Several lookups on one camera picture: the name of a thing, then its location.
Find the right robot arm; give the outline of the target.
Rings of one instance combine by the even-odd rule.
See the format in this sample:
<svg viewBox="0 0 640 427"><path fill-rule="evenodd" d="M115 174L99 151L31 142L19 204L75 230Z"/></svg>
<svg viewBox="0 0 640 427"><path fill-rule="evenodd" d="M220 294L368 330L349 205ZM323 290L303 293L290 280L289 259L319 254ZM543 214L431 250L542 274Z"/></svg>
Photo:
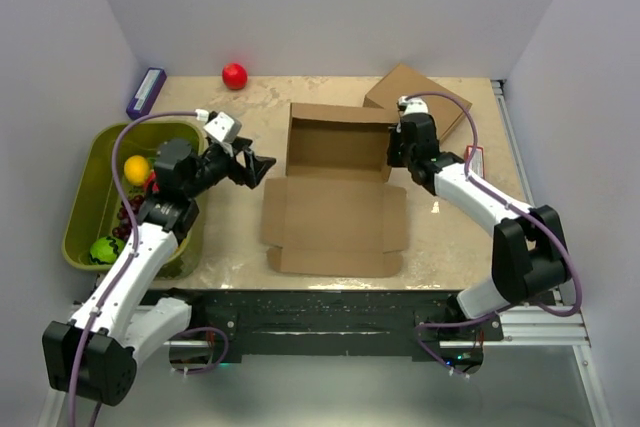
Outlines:
<svg viewBox="0 0 640 427"><path fill-rule="evenodd" d="M440 150L435 121L424 109L400 114L390 130L387 163L404 167L414 183L463 211L492 238L489 277L461 292L445 316L448 333L469 339L481 318L529 301L574 276L557 212L505 195Z"/></svg>

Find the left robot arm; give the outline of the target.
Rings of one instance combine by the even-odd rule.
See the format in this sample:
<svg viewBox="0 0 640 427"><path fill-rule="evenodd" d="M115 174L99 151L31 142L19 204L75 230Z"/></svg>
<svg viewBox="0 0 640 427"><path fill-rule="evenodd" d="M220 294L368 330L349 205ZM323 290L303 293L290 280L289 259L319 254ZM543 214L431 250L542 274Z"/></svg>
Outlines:
<svg viewBox="0 0 640 427"><path fill-rule="evenodd" d="M211 142L202 154L182 138L159 146L155 184L108 275L67 322L52 322L43 333L53 389L116 406L138 368L166 341L205 332L207 315L185 294L160 299L140 318L133 314L197 219L197 196L224 179L255 188L275 163L256 155L242 137L228 148Z"/></svg>

